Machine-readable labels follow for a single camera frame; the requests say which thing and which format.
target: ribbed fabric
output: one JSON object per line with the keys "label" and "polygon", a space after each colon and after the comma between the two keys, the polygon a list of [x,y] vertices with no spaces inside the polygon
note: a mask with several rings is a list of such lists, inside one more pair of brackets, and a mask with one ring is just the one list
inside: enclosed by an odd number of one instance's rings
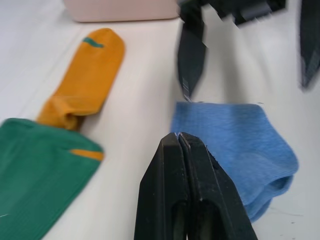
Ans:
{"label": "ribbed fabric", "polygon": [[73,149],[102,152],[84,136],[26,119],[0,127],[0,239],[38,240],[52,227],[100,161]]}
{"label": "ribbed fabric", "polygon": [[178,102],[171,131],[199,137],[233,180],[251,221],[290,187],[298,161],[255,104]]}

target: white table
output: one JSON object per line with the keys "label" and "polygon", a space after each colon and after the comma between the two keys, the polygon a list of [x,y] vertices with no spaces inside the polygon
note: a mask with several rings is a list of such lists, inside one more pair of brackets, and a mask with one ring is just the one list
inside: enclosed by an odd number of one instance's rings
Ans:
{"label": "white table", "polygon": [[[296,153],[290,190],[253,224],[259,240],[320,239],[320,82],[299,88],[299,2],[238,29],[205,11],[206,70],[193,100],[258,103]],[[35,119],[59,85],[81,40],[112,28],[126,53],[101,110],[81,132],[106,157],[46,240],[132,240],[140,180],[182,100],[176,78],[179,19],[76,23],[60,0],[0,3],[0,120]]]}

